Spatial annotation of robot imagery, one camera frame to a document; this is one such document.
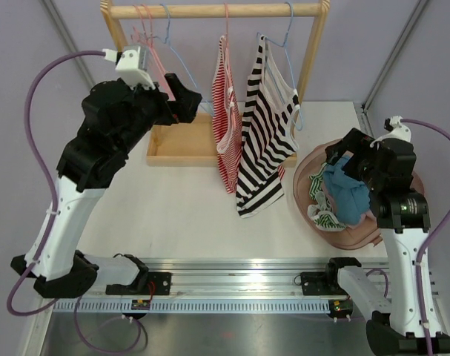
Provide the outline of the red striped tank top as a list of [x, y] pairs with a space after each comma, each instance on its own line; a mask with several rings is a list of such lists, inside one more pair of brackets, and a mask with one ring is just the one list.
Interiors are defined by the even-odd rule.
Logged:
[[212, 81], [214, 115], [212, 131], [216, 143], [219, 174], [229, 194], [236, 192], [239, 161], [242, 155], [242, 117], [234, 90], [234, 106], [228, 112], [224, 65], [225, 36], [219, 39], [216, 69]]

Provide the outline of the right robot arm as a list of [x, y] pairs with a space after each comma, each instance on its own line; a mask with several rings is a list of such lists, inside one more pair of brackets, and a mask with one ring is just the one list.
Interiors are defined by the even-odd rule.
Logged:
[[374, 139], [353, 128], [325, 149], [329, 165], [345, 153], [349, 177], [369, 190], [370, 209], [383, 239], [389, 270], [390, 298], [368, 279], [358, 262], [341, 260], [324, 275], [325, 288], [343, 291], [366, 321], [366, 338], [375, 355], [450, 354], [450, 336], [438, 320], [431, 293], [426, 242], [431, 228], [426, 198], [412, 187], [417, 156], [409, 134], [394, 129]]

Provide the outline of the blue tank top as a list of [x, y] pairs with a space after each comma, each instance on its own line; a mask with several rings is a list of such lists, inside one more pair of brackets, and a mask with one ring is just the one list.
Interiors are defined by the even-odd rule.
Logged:
[[353, 225], [358, 223], [361, 214], [370, 210], [370, 199], [366, 185], [343, 172], [343, 166], [349, 158], [344, 155], [335, 165], [326, 165], [323, 184], [337, 204], [337, 219], [341, 223]]

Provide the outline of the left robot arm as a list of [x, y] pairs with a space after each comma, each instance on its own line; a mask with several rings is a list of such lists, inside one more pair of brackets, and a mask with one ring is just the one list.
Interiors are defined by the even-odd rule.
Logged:
[[175, 73], [165, 74], [173, 99], [160, 89], [128, 85], [122, 79], [95, 85], [82, 101], [85, 119], [66, 144], [57, 165], [52, 224], [38, 258], [14, 257], [11, 267], [33, 278], [44, 298], [82, 296], [97, 281], [102, 268], [77, 250], [91, 211], [110, 187], [129, 153], [155, 125], [191, 123], [202, 101]]

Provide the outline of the green striped tank top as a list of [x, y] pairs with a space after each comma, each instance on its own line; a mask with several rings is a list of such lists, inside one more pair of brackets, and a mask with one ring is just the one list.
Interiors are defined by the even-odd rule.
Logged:
[[344, 231], [347, 226], [337, 219], [330, 200], [322, 189], [325, 166], [326, 164], [323, 163], [318, 172], [309, 175], [309, 197], [314, 201], [314, 204], [308, 206], [307, 215], [318, 230], [326, 232]]

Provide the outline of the mauve tank top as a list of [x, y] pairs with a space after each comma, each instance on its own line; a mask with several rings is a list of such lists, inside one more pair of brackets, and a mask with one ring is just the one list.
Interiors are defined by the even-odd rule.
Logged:
[[[326, 194], [325, 196], [331, 204], [333, 213], [334, 214], [337, 213], [338, 212], [337, 204], [335, 203], [335, 200], [333, 199], [333, 197], [330, 194]], [[345, 225], [350, 229], [356, 229], [357, 227], [361, 226], [366, 220], [371, 221], [372, 223], [376, 222], [376, 217], [373, 215], [373, 213], [370, 210], [368, 210], [366, 213], [360, 215], [360, 219], [357, 224], [352, 225], [352, 224], [345, 223]]]

